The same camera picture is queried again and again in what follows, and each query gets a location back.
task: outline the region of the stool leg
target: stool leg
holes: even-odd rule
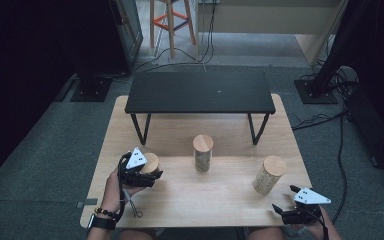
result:
[[[195,45],[195,33],[193,31],[193,24],[192,24],[192,16],[191,16],[191,9],[189,6],[189,0],[185,0],[185,9],[186,9],[186,16],[188,17],[188,25],[189,25],[189,34],[191,35],[192,44]]]
[[[149,7],[149,12],[150,12],[150,17],[149,17],[149,21],[150,21],[150,25],[149,25],[149,36],[151,38],[151,48],[154,48],[155,47],[155,40],[154,40],[154,9],[155,9],[155,3],[154,3],[154,0],[149,0],[149,4],[150,4],[150,7]]]
[[[170,39],[170,55],[174,58],[174,18],[173,18],[173,4],[167,3],[167,20],[168,20],[168,35]]]

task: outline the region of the desk leg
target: desk leg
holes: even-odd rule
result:
[[[252,143],[254,145],[258,144],[258,141],[260,140],[261,135],[263,134],[264,128],[266,127],[266,123],[269,120],[269,114],[267,113],[264,116],[263,123],[261,124],[260,131],[258,131],[257,136],[255,136],[254,132],[254,124],[252,123],[252,116],[251,113],[248,113],[248,120],[249,120],[249,127],[251,128],[251,136],[252,136]]]
[[[135,129],[136,129],[136,132],[138,134],[140,143],[142,145],[145,145],[146,144],[146,137],[148,136],[149,122],[151,121],[151,114],[148,114],[148,116],[146,117],[145,132],[143,134],[143,137],[142,137],[142,133],[140,131],[138,119],[136,118],[136,114],[130,114],[130,116],[132,117],[133,124],[135,125]]]

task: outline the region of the black watch strap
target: black watch strap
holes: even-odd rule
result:
[[[95,214],[92,214],[89,229],[92,227],[96,227],[96,228],[114,230],[116,224],[117,222],[114,219],[99,218]]]

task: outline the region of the stool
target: stool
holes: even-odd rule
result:
[[[191,40],[192,44],[195,45],[195,34],[193,31],[193,25],[192,25],[192,18],[191,18],[191,11],[189,8],[189,0],[184,0],[185,3],[185,9],[186,9],[186,16],[183,14],[180,14],[176,11],[173,10],[173,3],[179,1],[179,0],[158,0],[160,2],[163,2],[166,4],[166,14],[163,14],[157,18],[154,18],[154,1],[155,0],[150,0],[151,1],[151,47],[154,48],[155,46],[155,41],[154,41],[154,26],[160,27],[161,29],[164,29],[168,31],[169,34],[169,39],[170,39],[170,55],[171,58],[174,58],[174,32],[177,31],[178,29],[189,25],[189,33],[191,35]],[[174,16],[178,17],[180,19],[183,19],[184,21],[180,23],[177,26],[174,26]],[[167,18],[168,24],[162,24],[162,21]]]

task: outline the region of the black tabletop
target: black tabletop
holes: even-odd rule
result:
[[[270,113],[262,73],[154,72],[134,76],[126,113]]]

